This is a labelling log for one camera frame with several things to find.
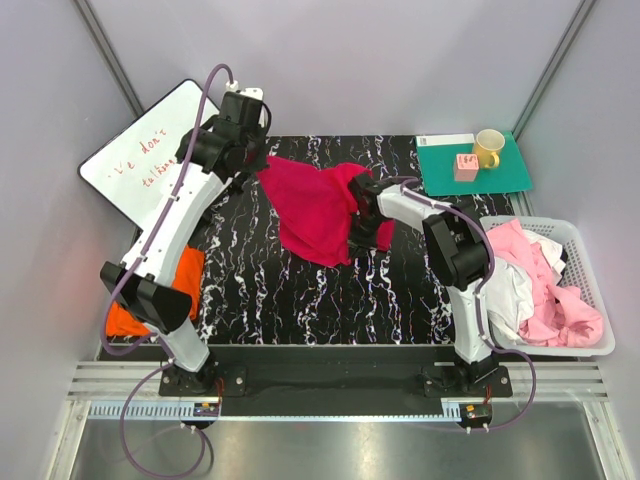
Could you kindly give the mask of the magenta t shirt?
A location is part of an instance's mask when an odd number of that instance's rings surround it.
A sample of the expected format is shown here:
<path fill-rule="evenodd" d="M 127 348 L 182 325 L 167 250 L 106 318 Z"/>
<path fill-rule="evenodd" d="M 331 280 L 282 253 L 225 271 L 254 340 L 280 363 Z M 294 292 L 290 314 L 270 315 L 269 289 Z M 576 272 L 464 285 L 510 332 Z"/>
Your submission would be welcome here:
<path fill-rule="evenodd" d="M 279 217 L 282 246 L 324 267 L 350 264 L 348 236 L 357 202 L 348 183 L 372 171 L 354 163 L 318 169 L 277 156 L 267 161 L 257 178 Z"/>

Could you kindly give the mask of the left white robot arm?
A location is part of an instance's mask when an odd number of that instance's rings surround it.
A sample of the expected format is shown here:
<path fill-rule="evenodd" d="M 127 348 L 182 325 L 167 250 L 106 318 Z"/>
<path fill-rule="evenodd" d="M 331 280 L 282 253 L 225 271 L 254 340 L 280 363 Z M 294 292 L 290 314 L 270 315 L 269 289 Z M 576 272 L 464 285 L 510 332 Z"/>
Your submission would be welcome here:
<path fill-rule="evenodd" d="M 181 165 L 151 225 L 120 263 L 106 262 L 100 271 L 112 300 L 165 348 L 170 362 L 161 377 L 163 395 L 209 395 L 220 384 L 215 356 L 189 317 L 194 302 L 173 282 L 205 211 L 266 168 L 270 126 L 261 90 L 228 87 L 218 113 L 197 120 L 182 138 L 176 152 Z"/>

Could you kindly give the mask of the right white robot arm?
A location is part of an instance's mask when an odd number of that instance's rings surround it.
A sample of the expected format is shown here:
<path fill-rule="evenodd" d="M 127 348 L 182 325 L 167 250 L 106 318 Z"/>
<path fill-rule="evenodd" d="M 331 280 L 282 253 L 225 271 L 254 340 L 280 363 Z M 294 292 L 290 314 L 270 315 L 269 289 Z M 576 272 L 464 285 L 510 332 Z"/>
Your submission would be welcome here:
<path fill-rule="evenodd" d="M 428 268 L 448 291 L 455 329 L 454 364 L 426 372 L 425 383 L 441 392 L 481 395 L 499 368 L 485 288 L 495 260 L 473 210 L 414 192 L 409 188 L 414 181 L 412 177 L 375 181 L 359 174 L 348 182 L 356 202 L 349 255 L 357 258 L 373 250 L 382 226 L 392 220 L 423 233 Z"/>

